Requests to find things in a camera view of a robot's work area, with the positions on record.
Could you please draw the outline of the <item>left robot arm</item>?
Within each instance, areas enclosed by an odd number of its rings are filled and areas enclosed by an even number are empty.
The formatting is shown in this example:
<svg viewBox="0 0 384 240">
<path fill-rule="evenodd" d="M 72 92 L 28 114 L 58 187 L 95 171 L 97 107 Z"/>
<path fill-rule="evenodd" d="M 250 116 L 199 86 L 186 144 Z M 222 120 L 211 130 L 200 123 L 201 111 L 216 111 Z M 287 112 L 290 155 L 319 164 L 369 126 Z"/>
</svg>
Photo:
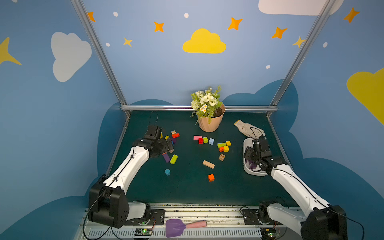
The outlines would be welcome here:
<svg viewBox="0 0 384 240">
<path fill-rule="evenodd" d="M 128 202 L 127 191 L 134 177 L 150 158 L 172 153 L 172 141 L 161 137 L 162 128 L 148 126 L 145 136 L 136 140 L 121 165 L 111 176 L 103 175 L 89 195 L 88 220 L 112 228 L 146 224 L 151 219 L 151 208 L 143 202 Z"/>
</svg>

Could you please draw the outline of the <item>small purple block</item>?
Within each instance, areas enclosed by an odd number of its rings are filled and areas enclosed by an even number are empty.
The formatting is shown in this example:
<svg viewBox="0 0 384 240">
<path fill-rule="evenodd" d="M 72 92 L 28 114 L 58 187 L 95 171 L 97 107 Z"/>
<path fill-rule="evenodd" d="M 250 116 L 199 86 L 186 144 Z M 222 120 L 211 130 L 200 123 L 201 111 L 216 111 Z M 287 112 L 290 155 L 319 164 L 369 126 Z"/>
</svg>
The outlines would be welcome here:
<svg viewBox="0 0 384 240">
<path fill-rule="evenodd" d="M 258 167 L 258 165 L 255 163 L 250 163 L 250 165 L 249 165 L 249 169 L 252 171 L 255 171 L 257 169 L 257 167 Z"/>
</svg>

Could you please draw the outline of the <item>purple long block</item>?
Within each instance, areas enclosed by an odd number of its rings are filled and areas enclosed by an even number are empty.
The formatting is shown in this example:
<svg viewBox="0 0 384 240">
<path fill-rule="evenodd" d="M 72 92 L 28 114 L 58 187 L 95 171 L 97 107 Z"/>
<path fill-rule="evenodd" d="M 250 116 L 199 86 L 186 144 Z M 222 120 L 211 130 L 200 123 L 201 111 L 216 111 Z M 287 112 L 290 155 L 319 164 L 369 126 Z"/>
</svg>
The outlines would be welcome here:
<svg viewBox="0 0 384 240">
<path fill-rule="evenodd" d="M 169 162 L 171 161 L 171 159 L 170 159 L 168 153 L 163 153 L 162 156 L 164 157 L 166 163 L 169 163 Z"/>
</svg>

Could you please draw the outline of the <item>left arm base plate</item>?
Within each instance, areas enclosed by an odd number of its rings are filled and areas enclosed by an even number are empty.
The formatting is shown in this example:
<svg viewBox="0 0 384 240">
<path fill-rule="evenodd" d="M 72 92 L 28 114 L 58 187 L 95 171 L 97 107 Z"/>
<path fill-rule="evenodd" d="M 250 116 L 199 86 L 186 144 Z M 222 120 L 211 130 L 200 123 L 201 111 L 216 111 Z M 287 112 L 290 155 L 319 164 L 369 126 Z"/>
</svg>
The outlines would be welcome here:
<svg viewBox="0 0 384 240">
<path fill-rule="evenodd" d="M 150 210 L 140 219 L 127 220 L 124 226 L 162 226 L 165 221 L 165 210 Z"/>
</svg>

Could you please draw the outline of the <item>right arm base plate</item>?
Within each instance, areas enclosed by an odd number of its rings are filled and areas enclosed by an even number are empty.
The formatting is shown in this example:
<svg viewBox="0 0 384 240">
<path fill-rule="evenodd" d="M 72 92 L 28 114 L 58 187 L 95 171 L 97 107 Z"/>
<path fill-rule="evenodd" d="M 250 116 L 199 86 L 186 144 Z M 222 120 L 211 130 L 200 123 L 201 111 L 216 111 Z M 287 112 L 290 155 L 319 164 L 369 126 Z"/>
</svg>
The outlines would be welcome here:
<svg viewBox="0 0 384 240">
<path fill-rule="evenodd" d="M 245 225 L 274 225 L 279 222 L 270 219 L 263 211 L 259 213 L 259 209 L 240 209 Z"/>
</svg>

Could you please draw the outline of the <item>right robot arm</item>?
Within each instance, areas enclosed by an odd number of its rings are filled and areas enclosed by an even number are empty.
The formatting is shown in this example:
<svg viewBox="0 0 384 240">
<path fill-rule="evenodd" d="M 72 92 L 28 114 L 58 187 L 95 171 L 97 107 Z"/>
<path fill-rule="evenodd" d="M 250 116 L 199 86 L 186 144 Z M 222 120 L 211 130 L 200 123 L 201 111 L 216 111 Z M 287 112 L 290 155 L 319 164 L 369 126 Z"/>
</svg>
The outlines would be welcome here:
<svg viewBox="0 0 384 240">
<path fill-rule="evenodd" d="M 285 159 L 273 156 L 265 137 L 244 140 L 243 163 L 244 170 L 250 175 L 272 177 L 302 210 L 299 213 L 273 201 L 261 202 L 257 211 L 260 224 L 281 223 L 304 240 L 348 238 L 346 212 L 338 205 L 332 206 L 311 190 Z"/>
</svg>

